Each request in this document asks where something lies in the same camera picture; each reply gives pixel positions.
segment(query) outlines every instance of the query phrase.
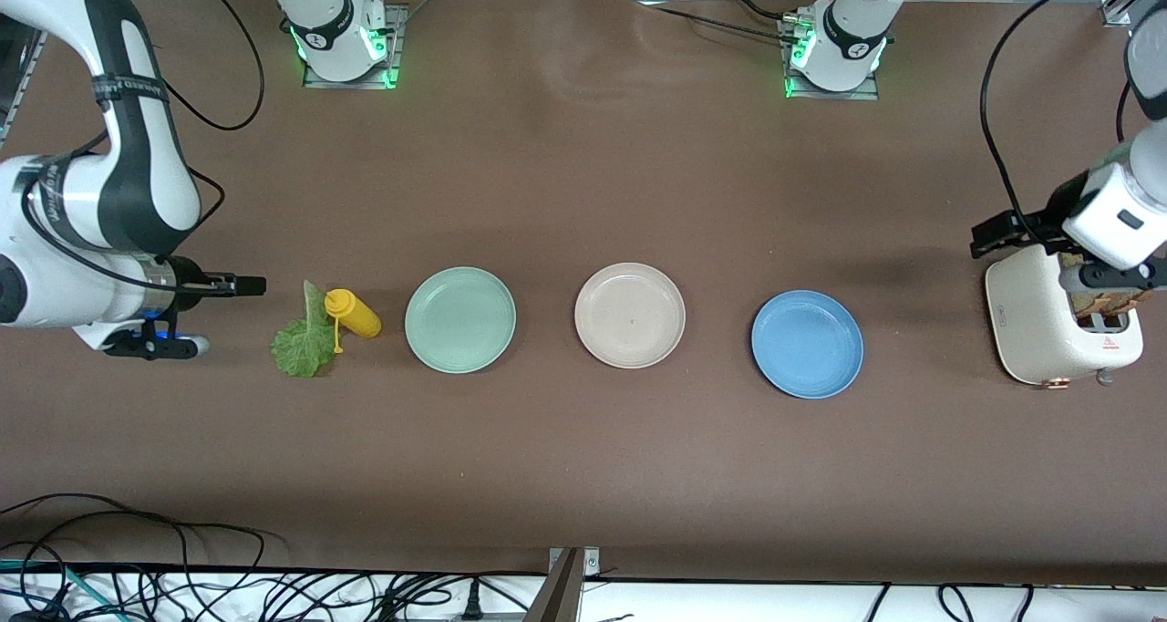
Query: table surface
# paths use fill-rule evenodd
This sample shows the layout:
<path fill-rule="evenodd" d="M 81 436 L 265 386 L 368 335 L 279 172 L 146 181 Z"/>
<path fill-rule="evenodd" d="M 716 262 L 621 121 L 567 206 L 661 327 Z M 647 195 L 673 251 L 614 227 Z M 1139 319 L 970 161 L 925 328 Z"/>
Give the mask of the table surface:
<path fill-rule="evenodd" d="M 0 331 L 5 502 L 96 491 L 264 527 L 287 538 L 275 565 L 538 569 L 545 547 L 598 545 L 621 575 L 1167 574 L 1162 306 L 1140 310 L 1146 352 L 1113 386 L 1037 392 L 998 364 L 987 264 L 967 256 L 969 228 L 1006 205 L 977 95 L 1020 6 L 908 4 L 880 102 L 834 103 L 784 98 L 767 40 L 631 0 L 432 0 L 399 89 L 303 90 L 274 1 L 232 1 L 267 98 L 242 132 L 176 107 L 188 162 L 228 189 L 180 253 L 263 273 L 268 293 L 191 310 L 186 330 L 214 347 L 187 363 Z M 135 2 L 173 85 L 240 119 L 253 65 L 222 7 Z M 685 7 L 767 28 L 728 0 Z M 1124 41 L 1091 7 L 1055 6 L 1005 53 L 991 111 L 1026 205 L 1112 148 Z M 100 127 L 62 44 L 33 78 L 0 156 Z M 614 261 L 684 294 L 684 340 L 651 369 L 602 365 L 576 338 L 575 294 Z M 497 363 L 457 377 L 403 335 L 412 291 L 454 265 L 496 273 L 519 319 Z M 303 278 L 385 321 L 313 380 L 267 348 L 302 314 Z M 826 401 L 780 393 L 749 352 L 763 302 L 802 288 L 862 327 L 862 372 Z M 133 523 L 90 533 L 74 555 L 177 560 Z"/>

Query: electrical cord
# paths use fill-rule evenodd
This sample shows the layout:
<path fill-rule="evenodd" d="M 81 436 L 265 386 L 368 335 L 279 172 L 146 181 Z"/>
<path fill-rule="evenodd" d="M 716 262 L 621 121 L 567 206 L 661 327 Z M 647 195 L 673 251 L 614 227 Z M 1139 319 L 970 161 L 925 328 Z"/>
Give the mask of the electrical cord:
<path fill-rule="evenodd" d="M 69 578 L 68 578 L 68 575 L 65 573 L 65 569 L 67 569 L 65 561 L 64 561 L 63 558 L 61 558 L 61 554 L 58 552 L 56 552 L 56 551 L 53 550 L 53 547 L 50 547 L 50 546 L 48 546 L 44 543 L 39 541 L 39 540 L 16 540 L 16 541 L 13 541 L 13 543 L 8 543 L 8 544 L 5 544 L 4 546 L 0 546 L 0 553 L 9 551 L 9 550 L 12 550 L 14 547 L 23 547 L 23 546 L 27 546 L 29 548 L 28 548 L 28 553 L 25 557 L 25 559 L 20 561 L 20 593 L 19 594 L 25 600 L 25 603 L 28 604 L 29 609 L 35 610 L 35 611 L 37 611 L 37 613 L 40 613 L 40 614 L 43 615 L 46 613 L 46 609 L 39 609 L 39 608 L 36 608 L 36 606 L 33 604 L 33 601 L 35 601 L 35 599 L 28 594 L 28 588 L 26 588 L 26 585 L 25 585 L 25 576 L 27 575 L 28 564 L 33 560 L 33 557 L 36 554 L 37 551 L 43 551 L 47 554 L 49 554 L 49 555 L 53 557 L 53 560 L 57 564 L 57 568 L 61 572 L 61 585 L 57 587 L 57 592 L 54 594 L 53 601 L 56 602 L 57 604 L 60 604 L 62 601 L 64 601 L 65 593 L 69 590 Z"/>
<path fill-rule="evenodd" d="M 741 27 L 741 25 L 725 23 L 721 20 L 705 19 L 703 15 L 685 14 L 684 11 L 675 11 L 673 8 L 663 8 L 655 6 L 656 11 L 663 12 L 663 14 L 669 15 L 680 15 L 683 19 L 697 20 L 698 23 L 714 25 L 714 27 L 725 27 L 727 29 L 733 29 L 733 32 L 747 33 L 747 35 L 759 35 L 762 37 L 769 37 L 770 40 L 781 41 L 781 43 L 792 43 L 794 36 L 776 35 L 771 32 L 759 32 L 759 29 L 753 29 L 750 27 Z"/>
<path fill-rule="evenodd" d="M 1004 35 L 1001 35 L 1000 40 L 997 41 L 992 56 L 988 57 L 988 64 L 985 67 L 985 76 L 980 82 L 980 132 L 985 135 L 985 144 L 988 145 L 988 153 L 993 158 L 993 163 L 997 165 L 998 173 L 1000 173 L 1001 184 L 1005 186 L 1005 194 L 1008 195 L 1009 205 L 1013 207 L 1013 215 L 1016 216 L 1018 224 L 1020 224 L 1021 230 L 1026 231 L 1026 235 L 1029 235 L 1029 237 L 1036 240 L 1037 244 L 1044 245 L 1046 249 L 1049 249 L 1049 244 L 1044 238 L 1042 238 L 1042 236 L 1034 235 L 1033 228 L 1029 228 L 1029 222 L 1026 221 L 1025 214 L 1021 211 L 1021 202 L 1018 201 L 1016 190 L 1013 189 L 1013 181 L 1009 179 L 1008 168 L 1005 166 L 1005 160 L 1001 156 L 1000 149 L 997 148 L 997 140 L 993 139 L 993 132 L 988 128 L 988 82 L 992 78 L 993 69 L 997 67 L 997 58 L 1001 56 L 1001 49 L 1005 48 L 1005 43 L 1008 43 L 1009 37 L 1013 36 L 1013 33 L 1016 32 L 1018 27 L 1021 27 L 1021 23 L 1023 23 L 1026 19 L 1029 19 L 1029 15 L 1033 15 L 1035 11 L 1039 11 L 1042 6 L 1047 6 L 1050 1 L 1051 0 L 1037 0 L 1037 2 L 1033 2 L 1032 6 L 1021 12 L 1021 15 L 1018 15 L 1016 19 L 1013 20 L 1013 23 L 1009 23 L 1009 27 L 1005 29 Z"/>
<path fill-rule="evenodd" d="M 490 583 L 489 581 L 487 581 L 484 579 L 480 579 L 480 582 L 482 583 L 483 588 L 487 588 L 488 590 L 494 590 L 495 594 L 497 594 L 498 596 L 501 596 L 501 597 L 508 600 L 508 601 L 510 601 L 511 603 L 513 603 L 515 606 L 522 608 L 523 610 L 530 610 L 530 607 L 527 604 L 523 603 L 522 601 L 518 600 L 518 597 L 516 597 L 512 594 L 505 592 L 504 589 L 495 586 L 494 583 Z"/>
<path fill-rule="evenodd" d="M 872 603 L 871 610 L 867 610 L 867 617 L 864 622 L 875 622 L 875 616 L 879 614 L 880 604 L 883 604 L 883 597 L 887 596 L 887 592 L 892 589 L 892 581 L 883 581 L 883 587 L 880 588 L 879 594 L 875 595 L 875 601 Z"/>
<path fill-rule="evenodd" d="M 1013 618 L 1013 622 L 1025 622 L 1025 614 L 1029 613 L 1029 604 L 1033 603 L 1033 585 L 1026 583 L 1022 587 L 1025 588 L 1025 599 L 1021 600 L 1021 608 L 1018 609 L 1018 615 Z"/>
<path fill-rule="evenodd" d="M 226 8 L 228 13 L 235 19 L 235 23 L 239 25 L 239 32 L 243 32 L 243 37 L 245 37 L 245 40 L 247 41 L 247 48 L 251 48 L 251 56 L 254 57 L 256 61 L 256 72 L 259 74 L 259 93 L 256 95 L 254 107 L 251 109 L 251 112 L 250 114 L 247 114 L 246 119 L 240 120 L 240 123 L 233 124 L 233 126 L 224 126 L 224 124 L 217 124 L 215 120 L 208 119 L 207 116 L 203 114 L 203 112 L 196 110 L 194 104 L 188 103 L 187 98 L 183 98 L 182 93 L 179 93 L 179 91 L 170 85 L 170 82 L 166 82 L 166 89 L 170 91 L 170 95 L 174 95 L 175 99 L 177 99 L 179 103 L 182 103 L 182 105 L 187 107 L 187 111 L 190 111 L 191 114 L 195 114 L 196 119 L 202 120 L 202 123 L 208 124 L 208 126 L 210 127 L 217 128 L 217 131 L 237 132 L 242 131 L 243 127 L 250 126 L 251 121 L 254 120 L 256 116 L 259 114 L 260 107 L 264 106 L 264 96 L 266 96 L 267 93 L 267 77 L 264 75 L 264 61 L 261 57 L 259 57 L 259 48 L 256 48 L 256 41 L 252 40 L 251 32 L 247 32 L 247 27 L 245 23 L 243 23 L 243 19 L 239 19 L 239 15 L 235 11 L 235 7 L 231 6 L 231 4 L 228 0 L 219 0 L 219 1 Z"/>
<path fill-rule="evenodd" d="M 410 11 L 410 14 L 406 15 L 404 20 L 401 20 L 401 27 L 405 27 L 405 25 L 410 23 L 410 21 L 412 21 L 417 14 L 420 14 L 421 9 L 425 8 L 427 4 L 429 4 L 429 0 L 421 0 L 421 4 L 419 4 L 417 8 Z"/>
<path fill-rule="evenodd" d="M 1131 95 L 1131 83 L 1127 81 L 1123 85 L 1123 93 L 1118 96 L 1118 110 L 1114 111 L 1114 135 L 1120 144 L 1126 144 L 1126 132 L 1123 128 L 1123 119 L 1126 114 L 1126 98 Z"/>
<path fill-rule="evenodd" d="M 466 608 L 462 609 L 462 620 L 482 620 L 485 616 L 482 613 L 482 602 L 478 601 L 481 585 L 482 580 L 478 578 L 470 581 L 470 592 L 466 595 Z"/>
<path fill-rule="evenodd" d="M 0 588 L 0 595 L 9 596 L 9 597 L 19 597 L 19 599 L 25 600 L 25 603 L 29 603 L 30 600 L 32 601 L 39 601 L 42 604 L 44 604 L 43 609 L 37 609 L 35 606 L 29 606 L 29 608 L 33 609 L 34 611 L 41 614 L 41 615 L 47 615 L 48 610 L 50 608 L 53 608 L 53 609 L 56 610 L 56 614 L 61 615 L 61 617 L 70 620 L 69 611 L 65 610 L 65 607 L 62 606 L 61 603 L 57 603 L 54 600 L 50 600 L 49 597 L 42 597 L 40 595 L 30 595 L 28 593 L 18 593 L 16 590 L 9 590 L 7 588 Z"/>
<path fill-rule="evenodd" d="M 956 593 L 956 599 L 960 601 L 960 607 L 964 608 L 965 615 L 963 620 L 957 617 L 956 613 L 949 608 L 948 601 L 945 601 L 944 597 L 944 593 L 948 590 Z M 936 588 L 936 600 L 941 602 L 941 608 L 943 608 L 944 613 L 952 618 L 952 622 L 974 622 L 972 618 L 972 609 L 969 608 L 969 601 L 964 599 L 964 593 L 960 592 L 960 588 L 953 586 L 952 583 L 944 583 L 943 586 Z"/>
<path fill-rule="evenodd" d="M 237 526 L 237 525 L 232 525 L 232 524 L 221 524 L 221 523 L 179 522 L 179 520 L 170 519 L 170 518 L 168 518 L 166 516 L 162 516 L 162 515 L 137 510 L 137 509 L 131 508 L 131 506 L 128 506 L 126 504 L 117 502 L 116 498 L 109 498 L 109 497 L 103 497 L 100 495 L 89 495 L 89 494 L 81 494 L 81 492 L 57 492 L 57 494 L 53 494 L 53 495 L 43 495 L 43 496 L 40 496 L 40 497 L 29 498 L 26 502 L 21 502 L 21 503 L 16 504 L 16 505 L 8 506 L 8 508 L 6 508 L 4 510 L 0 510 L 0 516 L 7 515 L 7 513 L 12 513 L 12 512 L 18 511 L 18 510 L 23 509 L 23 508 L 37 505 L 37 504 L 40 504 L 42 502 L 49 501 L 50 498 L 90 498 L 90 501 L 97 501 L 97 502 L 100 502 L 100 503 L 105 503 L 106 505 L 112 506 L 113 510 L 103 510 L 103 511 L 96 511 L 96 512 L 89 512 L 89 513 L 84 513 L 84 515 L 78 515 L 78 516 L 72 517 L 70 519 L 67 519 L 65 522 L 58 523 L 56 526 L 54 526 L 53 529 L 50 529 L 49 531 L 47 531 L 44 534 L 41 536 L 40 539 L 37 539 L 35 541 L 32 541 L 32 543 L 25 541 L 25 543 L 8 544 L 5 547 L 0 547 L 0 551 L 5 551 L 6 548 L 9 548 L 11 546 L 21 545 L 21 544 L 25 544 L 25 545 L 35 545 L 33 547 L 33 551 L 30 551 L 29 554 L 26 555 L 26 564 L 27 564 L 27 561 L 32 559 L 33 552 L 35 552 L 35 550 L 36 550 L 37 546 L 39 547 L 43 547 L 47 551 L 50 551 L 49 547 L 48 547 L 48 545 L 47 545 L 47 543 L 49 541 L 49 539 L 53 538 L 53 536 L 60 533 L 64 529 L 67 529 L 67 527 L 76 524 L 76 523 L 79 523 L 79 522 L 83 522 L 83 520 L 86 520 L 86 519 L 97 518 L 97 517 L 125 515 L 125 516 L 141 518 L 141 519 L 145 519 L 145 520 L 148 520 L 148 522 L 153 522 L 153 523 L 158 523 L 158 524 L 168 526 L 170 530 L 175 531 L 176 534 L 179 534 L 179 540 L 180 540 L 180 545 L 181 545 L 181 550 L 182 550 L 182 571 L 183 571 L 183 574 L 186 576 L 187 585 L 190 586 L 191 595 L 200 603 L 200 606 L 203 607 L 203 610 L 201 610 L 198 613 L 198 615 L 196 615 L 194 618 L 187 617 L 187 620 L 189 620 L 190 622 L 197 622 L 197 620 L 202 615 L 204 615 L 204 614 L 209 614 L 211 617 L 216 618 L 218 622 L 226 622 L 223 617 L 221 617 L 218 614 L 216 614 L 212 610 L 212 608 L 214 608 L 214 606 L 217 602 L 222 601 L 222 597 L 226 596 L 226 594 L 230 593 L 231 590 L 226 590 L 226 592 L 222 593 L 221 596 L 216 597 L 210 603 L 208 603 L 205 600 L 202 599 L 202 596 L 200 596 L 198 588 L 195 585 L 195 582 L 193 580 L 193 576 L 191 576 L 191 573 L 190 573 L 189 548 L 188 548 L 188 543 L 187 543 L 187 536 L 183 532 L 183 529 L 187 529 L 187 530 L 197 530 L 197 529 L 229 530 L 229 531 L 233 531 L 233 532 L 237 532 L 237 533 L 243 533 L 243 534 L 251 536 L 252 538 L 254 538 L 258 541 L 259 546 L 258 546 L 258 551 L 256 553 L 256 558 L 252 561 L 252 564 L 250 565 L 250 567 L 246 568 L 246 571 L 244 572 L 243 576 L 240 576 L 239 581 L 237 581 L 236 587 L 238 587 L 239 585 L 242 585 L 251 575 L 251 573 L 256 569 L 256 567 L 258 567 L 259 560 L 263 559 L 264 550 L 265 550 L 265 546 L 266 546 L 266 541 L 264 540 L 264 533 L 260 532 L 260 531 L 257 531 L 254 529 L 247 529 L 245 526 Z M 53 555 L 54 555 L 55 559 L 60 560 L 60 555 L 57 555 L 55 553 L 53 553 Z M 23 573 L 21 575 L 21 589 L 22 590 L 25 589 Z M 95 610 L 102 610 L 102 614 L 110 613 L 110 610 L 107 610 L 106 607 L 102 607 L 102 608 L 95 609 Z M 124 607 L 123 607 L 123 609 L 119 609 L 119 610 L 121 613 L 127 613 L 127 610 Z M 142 617 L 144 620 L 146 620 L 147 622 L 153 622 L 148 617 L 140 616 L 138 614 L 130 615 L 130 616 L 132 616 L 132 617 L 133 616 L 139 616 L 139 617 Z M 81 618 L 81 616 L 75 616 L 75 621 L 74 622 L 76 622 L 76 620 L 79 620 L 79 618 Z"/>
<path fill-rule="evenodd" d="M 74 249 L 68 247 L 62 240 L 58 240 L 53 232 L 44 230 L 41 222 L 36 218 L 33 211 L 33 187 L 40 184 L 39 181 L 28 182 L 25 187 L 25 191 L 21 198 L 20 210 L 25 215 L 25 222 L 33 228 L 33 231 L 40 236 L 41 239 L 46 240 L 47 244 L 53 245 L 57 249 L 57 252 L 62 252 L 63 256 L 69 257 L 70 260 L 76 261 L 83 267 L 89 270 L 95 270 L 95 272 L 100 273 L 106 278 L 113 278 L 113 280 L 125 282 L 125 285 L 141 286 L 142 289 L 154 289 L 154 291 L 169 291 L 172 294 L 196 294 L 197 296 L 205 296 L 205 294 L 211 293 L 212 289 L 198 289 L 190 288 L 190 286 L 172 286 L 172 285 L 158 285 L 154 281 L 134 280 L 134 278 L 121 275 L 121 273 L 114 272 L 103 267 L 103 265 L 95 264 L 95 261 L 86 260 L 84 257 L 78 256 Z"/>
<path fill-rule="evenodd" d="M 749 7 L 750 11 L 754 12 L 754 14 L 759 14 L 763 16 L 763 19 L 771 19 L 771 20 L 782 19 L 782 14 L 775 14 L 774 11 L 767 11 L 766 8 L 762 8 L 761 6 L 757 6 L 757 4 L 754 2 L 754 0 L 739 0 L 739 2 L 745 4 L 747 7 Z"/>
<path fill-rule="evenodd" d="M 102 132 L 99 133 L 99 135 L 93 137 L 93 139 L 89 140 L 88 144 L 84 144 L 82 145 L 82 147 L 74 149 L 74 152 L 69 154 L 70 160 L 79 155 L 89 155 L 89 153 L 91 153 L 91 149 L 96 148 L 97 145 L 102 144 L 102 141 L 104 141 L 105 138 L 106 138 L 105 132 Z M 208 210 L 205 215 L 200 216 L 200 219 L 197 219 L 194 226 L 191 226 L 190 231 L 193 232 L 198 230 L 201 224 L 204 224 L 207 219 L 211 218 L 211 216 L 218 210 L 218 208 L 223 205 L 223 202 L 226 201 L 226 191 L 223 189 L 219 182 L 216 182 L 214 181 L 214 179 L 205 176 L 205 174 L 190 168 L 190 166 L 187 166 L 187 169 L 190 170 L 190 173 L 195 177 L 201 179 L 202 182 L 207 182 L 208 186 L 214 187 L 214 189 L 217 190 L 218 193 L 218 198 L 214 203 L 214 205 L 211 205 L 210 210 Z M 58 240 L 53 235 L 53 232 L 46 230 L 46 228 L 42 226 L 40 219 L 36 218 L 36 215 L 33 211 L 33 189 L 34 187 L 39 186 L 41 186 L 41 181 L 28 182 L 28 186 L 25 187 L 25 191 L 21 197 L 21 214 L 25 216 L 25 222 L 29 224 L 29 228 L 33 228 L 33 231 L 36 232 L 36 235 L 40 236 L 41 239 L 46 240 L 47 244 L 53 245 L 53 247 L 57 249 L 58 252 L 62 252 L 63 256 L 69 257 L 69 259 L 75 260 L 79 265 L 84 265 L 84 267 L 89 270 L 95 270 L 95 272 L 100 273 L 106 278 L 113 278 L 113 280 L 125 282 L 125 285 L 141 286 L 141 288 L 144 289 L 170 291 L 170 293 L 173 294 L 196 294 L 197 296 L 205 296 L 205 294 L 211 293 L 212 289 L 203 289 L 197 287 L 191 288 L 191 286 L 158 285 L 158 282 L 154 281 L 135 280 L 134 278 L 121 275 L 120 273 L 113 272 L 113 270 L 105 268 L 103 267 L 103 265 L 95 264 L 95 261 L 86 260 L 84 257 L 81 257 L 79 253 L 76 253 L 70 247 L 68 247 L 68 245 L 65 245 L 63 240 Z"/>
<path fill-rule="evenodd" d="M 91 512 L 85 512 L 82 515 L 76 515 L 64 522 L 61 522 L 46 531 L 36 540 L 22 540 L 16 543 L 11 543 L 6 546 L 0 547 L 0 551 L 12 551 L 16 547 L 27 546 L 30 547 L 30 552 L 25 557 L 23 560 L 12 560 L 11 569 L 5 569 L 5 562 L 0 561 L 0 573 L 2 572 L 20 572 L 20 586 L 28 594 L 26 603 L 33 610 L 39 610 L 42 613 L 55 614 L 57 610 L 62 610 L 63 615 L 69 615 L 67 622 L 79 622 L 82 620 L 89 620 L 99 616 L 119 616 L 121 622 L 159 622 L 160 611 L 163 613 L 165 620 L 170 620 L 169 611 L 163 610 L 160 607 L 163 603 L 172 604 L 176 610 L 181 611 L 181 618 L 184 622 L 198 622 L 203 617 L 211 617 L 218 622 L 226 622 L 223 615 L 216 611 L 216 607 L 224 602 L 226 597 L 231 596 L 243 589 L 254 588 L 261 583 L 270 583 L 271 588 L 264 596 L 263 611 L 259 616 L 259 622 L 307 622 L 309 616 L 319 614 L 322 611 L 329 621 L 335 622 L 333 617 L 333 611 L 338 609 L 369 606 L 370 610 L 364 618 L 364 622 L 387 622 L 390 620 L 404 618 L 408 620 L 408 608 L 415 606 L 436 606 L 441 603 L 447 603 L 453 599 L 453 593 L 450 586 L 466 580 L 476 580 L 478 585 L 498 593 L 501 596 L 513 602 L 513 604 L 526 609 L 526 604 L 519 601 L 517 597 L 510 595 L 504 589 L 495 586 L 494 583 L 483 579 L 483 576 L 490 575 L 491 573 L 478 573 L 478 574 L 417 574 L 411 576 L 396 575 L 390 582 L 389 587 L 385 589 L 384 594 L 378 592 L 377 582 L 372 579 L 375 573 L 372 572 L 361 572 L 355 573 L 355 575 L 342 575 L 334 573 L 307 573 L 292 579 L 280 578 L 260 578 L 256 579 L 253 571 L 258 567 L 259 560 L 264 554 L 264 533 L 253 529 L 247 529 L 245 526 L 235 526 L 229 524 L 216 524 L 216 523 L 188 523 L 173 519 L 162 515 L 147 512 L 142 510 L 134 509 L 123 504 L 116 498 L 103 497 L 99 495 L 89 495 L 81 492 L 58 492 L 53 495 L 44 495 L 41 497 L 29 498 L 26 502 L 8 506 L 0 510 L 0 517 L 5 515 L 16 513 L 21 510 L 30 509 L 33 506 L 43 504 L 44 502 L 51 501 L 51 498 L 83 498 L 84 501 L 92 501 L 109 506 L 107 510 L 97 510 Z M 127 516 L 142 519 L 149 523 L 159 524 L 173 531 L 179 536 L 179 541 L 181 546 L 181 572 L 180 576 L 183 578 L 183 582 L 180 585 L 168 585 L 165 581 L 163 574 L 151 574 L 141 566 L 137 565 L 125 565 L 126 568 L 138 573 L 138 588 L 137 593 L 131 590 L 126 593 L 125 589 L 118 583 L 118 574 L 114 574 L 114 581 L 112 585 L 112 590 L 114 596 L 112 600 L 105 595 L 98 593 L 92 587 L 86 587 L 79 578 L 64 576 L 71 573 L 69 566 L 61 559 L 50 546 L 49 541 L 56 538 L 64 530 L 72 527 L 76 524 L 83 523 L 90 519 L 109 518 L 116 516 Z M 188 531 L 196 531 L 200 529 L 216 529 L 216 530 L 230 530 L 238 533 L 244 533 L 253 537 L 258 543 L 258 551 L 256 553 L 254 560 L 251 562 L 250 567 L 245 568 L 242 576 L 238 580 L 232 580 L 229 585 L 217 585 L 217 583 L 196 583 L 193 580 L 190 572 L 190 555 L 188 546 Z M 57 561 L 61 567 L 63 578 L 61 587 L 58 588 L 56 595 L 53 599 L 41 597 L 40 595 L 34 595 L 27 592 L 26 588 L 26 572 L 30 565 L 41 565 L 43 561 L 34 561 L 33 554 L 36 551 L 46 551 Z M 89 573 L 92 573 L 97 567 L 90 565 L 88 566 Z M 348 597 L 351 601 L 345 601 L 344 595 L 341 593 L 349 586 L 361 582 L 362 580 L 369 583 L 370 596 L 359 597 Z M 62 603 L 65 594 L 69 592 L 70 586 L 77 586 L 84 589 L 92 599 L 97 600 L 100 606 L 93 607 L 91 609 L 82 611 L 64 611 L 64 604 Z M 191 610 L 183 604 L 182 601 L 176 599 L 174 595 L 181 592 L 190 592 L 191 599 L 194 599 L 198 608 Z M 16 589 L 12 589 L 12 593 L 19 593 Z M 50 604 L 48 602 L 56 602 L 60 604 L 60 609 L 56 604 Z"/>

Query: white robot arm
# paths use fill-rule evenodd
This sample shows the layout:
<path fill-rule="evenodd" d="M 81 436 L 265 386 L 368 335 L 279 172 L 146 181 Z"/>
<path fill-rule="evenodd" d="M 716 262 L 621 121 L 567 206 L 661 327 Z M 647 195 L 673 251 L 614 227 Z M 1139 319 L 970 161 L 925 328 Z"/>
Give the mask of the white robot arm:
<path fill-rule="evenodd" d="M 363 77 L 387 56 L 378 32 L 385 27 L 382 0 L 277 0 L 292 23 L 300 54 L 329 82 Z"/>
<path fill-rule="evenodd" d="M 1063 273 L 1068 291 L 1160 289 L 1167 260 L 1154 257 L 1167 240 L 1167 0 L 1160 0 L 1131 33 L 1126 74 L 1144 114 L 1152 120 L 1100 165 L 1054 190 L 1043 210 L 1018 221 L 1015 211 L 972 230 L 972 256 L 1005 245 L 1044 244 L 1048 252 L 1076 252 L 1088 264 Z"/>
<path fill-rule="evenodd" d="M 0 0 L 0 11 L 81 54 L 110 140 L 106 155 L 0 163 L 0 326 L 74 328 L 118 356 L 198 355 L 208 343 L 177 335 L 179 312 L 263 294 L 265 281 L 173 256 L 200 198 L 141 16 L 130 0 Z"/>
<path fill-rule="evenodd" d="M 822 90 L 854 90 L 879 67 L 887 29 L 903 0 L 816 0 L 799 8 L 810 19 L 791 65 Z"/>

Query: plate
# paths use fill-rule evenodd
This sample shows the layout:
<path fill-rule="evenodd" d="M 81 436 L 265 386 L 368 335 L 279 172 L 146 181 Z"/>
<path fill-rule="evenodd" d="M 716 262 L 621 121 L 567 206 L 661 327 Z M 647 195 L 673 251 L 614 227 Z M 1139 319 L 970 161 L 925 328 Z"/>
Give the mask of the plate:
<path fill-rule="evenodd" d="M 596 359 L 644 369 L 665 359 L 685 330 L 685 302 L 665 273 L 634 261 L 588 278 L 575 299 L 575 331 Z"/>
<path fill-rule="evenodd" d="M 503 281 L 455 267 L 422 281 L 405 309 L 413 355 L 442 373 L 470 373 L 503 355 L 515 335 L 515 300 Z"/>
<path fill-rule="evenodd" d="M 818 291 L 787 291 L 770 299 L 754 320 L 750 344 L 763 376 L 802 399 L 843 392 L 864 363 L 859 323 Z"/>

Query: blue plate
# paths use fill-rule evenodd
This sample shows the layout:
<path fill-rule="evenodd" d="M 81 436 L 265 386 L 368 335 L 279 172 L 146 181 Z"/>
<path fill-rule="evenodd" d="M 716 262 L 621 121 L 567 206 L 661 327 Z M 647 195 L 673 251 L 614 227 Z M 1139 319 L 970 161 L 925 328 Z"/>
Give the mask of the blue plate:
<path fill-rule="evenodd" d="M 864 364 L 864 336 L 854 317 L 818 291 L 771 298 L 754 319 L 750 344 L 763 376 L 802 399 L 843 392 Z"/>

